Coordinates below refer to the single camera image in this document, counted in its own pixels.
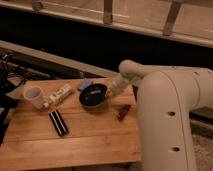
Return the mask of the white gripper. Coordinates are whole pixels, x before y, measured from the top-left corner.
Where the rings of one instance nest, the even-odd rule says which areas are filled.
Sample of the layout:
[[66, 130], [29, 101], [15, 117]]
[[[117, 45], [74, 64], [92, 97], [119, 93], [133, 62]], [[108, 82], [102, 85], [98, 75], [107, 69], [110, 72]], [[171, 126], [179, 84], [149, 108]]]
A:
[[121, 94], [129, 84], [130, 84], [130, 81], [126, 79], [125, 77], [123, 77], [121, 74], [119, 74], [109, 84], [104, 97], [107, 99], [107, 98]]

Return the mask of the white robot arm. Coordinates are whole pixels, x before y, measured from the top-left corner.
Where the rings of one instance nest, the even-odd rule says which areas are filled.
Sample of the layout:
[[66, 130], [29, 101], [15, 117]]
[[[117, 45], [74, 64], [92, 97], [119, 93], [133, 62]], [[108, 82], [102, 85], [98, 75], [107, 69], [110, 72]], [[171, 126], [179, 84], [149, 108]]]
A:
[[197, 171], [189, 113], [213, 108], [213, 70], [142, 65], [124, 60], [110, 97], [138, 86], [137, 113], [143, 171]]

